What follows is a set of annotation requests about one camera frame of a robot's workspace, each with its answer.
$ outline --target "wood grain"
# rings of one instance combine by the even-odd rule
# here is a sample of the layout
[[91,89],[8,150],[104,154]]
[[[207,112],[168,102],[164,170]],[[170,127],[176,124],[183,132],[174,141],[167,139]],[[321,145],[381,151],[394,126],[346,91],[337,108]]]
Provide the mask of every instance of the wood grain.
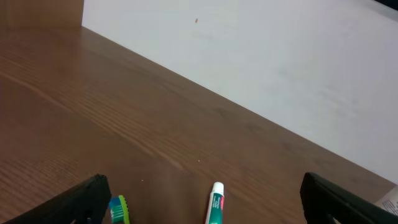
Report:
[[84,0],[0,0],[7,28],[80,27]]
[[203,223],[214,181],[225,223],[305,223],[307,171],[394,186],[85,28],[1,36],[0,124],[0,222],[96,173],[136,223]]

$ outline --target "green tube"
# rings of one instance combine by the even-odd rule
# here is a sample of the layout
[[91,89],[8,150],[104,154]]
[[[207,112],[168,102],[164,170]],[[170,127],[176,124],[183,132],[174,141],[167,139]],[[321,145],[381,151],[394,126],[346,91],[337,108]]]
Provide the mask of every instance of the green tube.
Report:
[[210,193],[209,207],[205,224],[222,224],[224,207],[224,185],[215,182]]

